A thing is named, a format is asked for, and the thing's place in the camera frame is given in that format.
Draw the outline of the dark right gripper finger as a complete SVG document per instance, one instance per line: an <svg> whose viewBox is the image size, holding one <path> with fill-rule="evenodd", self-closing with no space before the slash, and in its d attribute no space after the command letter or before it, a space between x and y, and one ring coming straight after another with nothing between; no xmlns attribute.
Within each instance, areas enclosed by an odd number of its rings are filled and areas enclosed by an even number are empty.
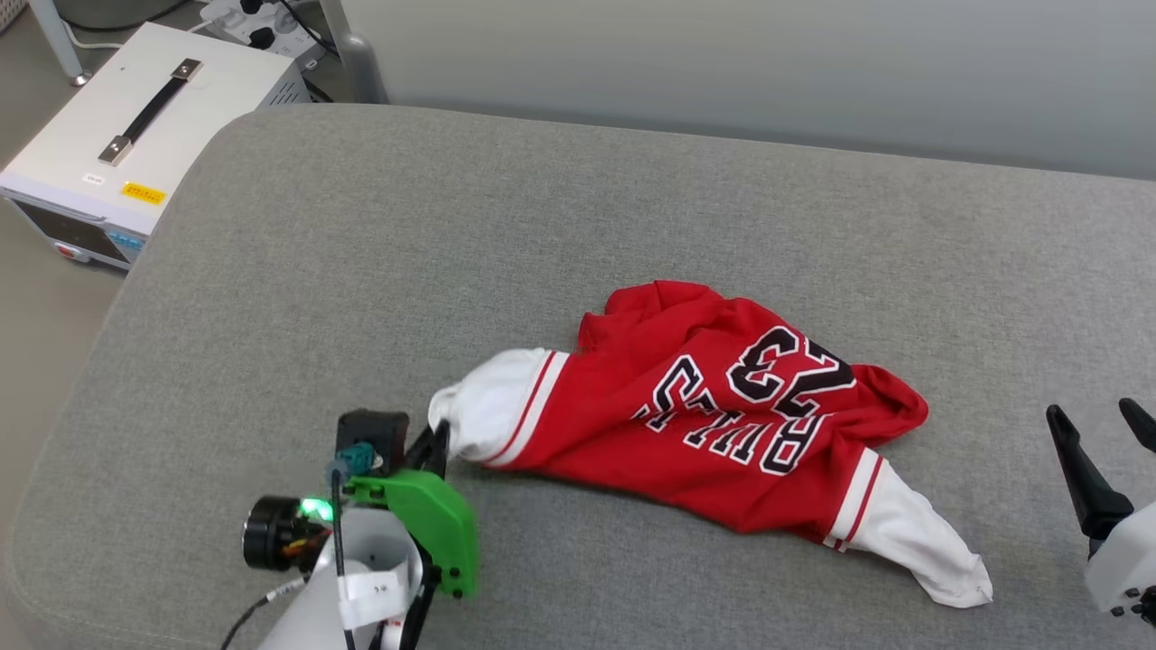
<svg viewBox="0 0 1156 650"><path fill-rule="evenodd" d="M1131 433L1138 442L1153 453L1156 452L1156 420L1144 408L1132 398L1122 398L1118 402L1118 408L1124 418L1124 422L1131 428Z"/></svg>
<svg viewBox="0 0 1156 650"><path fill-rule="evenodd" d="M1087 457L1077 428L1057 404L1046 408L1046 423L1080 531L1091 544L1106 542L1116 526L1134 514L1131 498L1111 488L1106 478L1102 477L1095 463Z"/></svg>

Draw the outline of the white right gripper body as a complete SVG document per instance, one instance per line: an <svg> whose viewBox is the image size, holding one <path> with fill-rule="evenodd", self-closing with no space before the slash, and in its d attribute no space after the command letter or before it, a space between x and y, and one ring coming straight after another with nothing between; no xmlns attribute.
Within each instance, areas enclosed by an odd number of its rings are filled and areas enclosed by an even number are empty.
<svg viewBox="0 0 1156 650"><path fill-rule="evenodd" d="M1091 539L1085 571L1095 608L1116 618L1155 625L1155 505L1141 507L1116 524L1104 540Z"/></svg>

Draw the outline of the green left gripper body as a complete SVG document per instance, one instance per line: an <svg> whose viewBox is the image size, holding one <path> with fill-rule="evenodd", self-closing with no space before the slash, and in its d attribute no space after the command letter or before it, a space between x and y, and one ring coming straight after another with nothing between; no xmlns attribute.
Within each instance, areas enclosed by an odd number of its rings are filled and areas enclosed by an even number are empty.
<svg viewBox="0 0 1156 650"><path fill-rule="evenodd" d="M440 592L476 596L480 542L474 510L430 470L397 470L391 477L351 477L346 495L356 505L379 505L397 515L440 569Z"/></svg>

